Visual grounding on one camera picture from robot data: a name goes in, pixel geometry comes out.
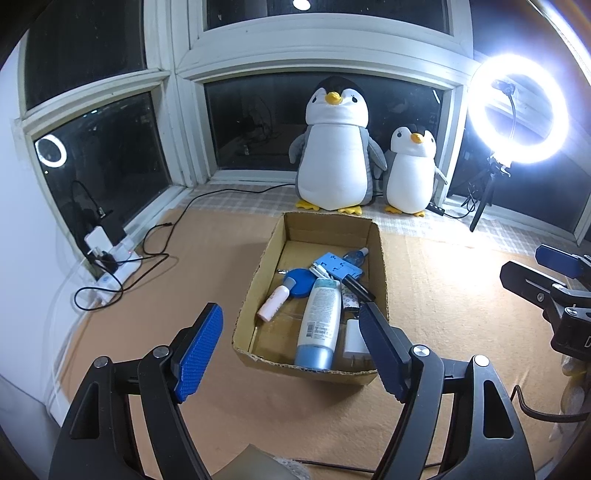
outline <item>blue clamp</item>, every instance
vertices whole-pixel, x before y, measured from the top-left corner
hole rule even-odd
[[[322,255],[314,263],[324,267],[330,275],[338,280],[343,280],[347,275],[351,275],[354,279],[363,275],[363,270],[332,253]]]

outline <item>white charger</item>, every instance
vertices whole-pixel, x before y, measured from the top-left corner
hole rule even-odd
[[[343,357],[351,360],[370,360],[371,355],[359,330],[359,319],[347,320]]]

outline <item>small white bottle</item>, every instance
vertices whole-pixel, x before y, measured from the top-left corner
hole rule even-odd
[[[287,298],[290,296],[290,291],[296,286],[296,281],[287,277],[283,281],[283,285],[279,285],[273,293],[269,296],[267,301],[262,305],[259,311],[256,313],[259,318],[266,322],[270,322],[271,319],[277,313],[277,310],[285,303]]]

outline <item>cardboard box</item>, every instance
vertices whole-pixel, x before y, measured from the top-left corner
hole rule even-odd
[[[388,317],[384,255],[378,226],[369,219],[346,215],[290,212],[277,222],[263,252],[248,293],[242,304],[232,346],[242,362],[253,368],[331,382],[370,383],[377,375],[371,361],[344,359],[345,313],[333,358],[333,370],[319,372],[293,365],[301,319],[307,298],[289,298],[271,322],[256,317],[256,312],[283,280],[277,270],[307,268],[327,252],[342,256],[367,247],[363,265],[363,283],[376,295],[376,304]]]

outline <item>blue lotion tube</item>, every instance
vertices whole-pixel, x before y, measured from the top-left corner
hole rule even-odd
[[[294,364],[330,370],[339,335],[340,282],[319,278],[314,282],[301,322]]]

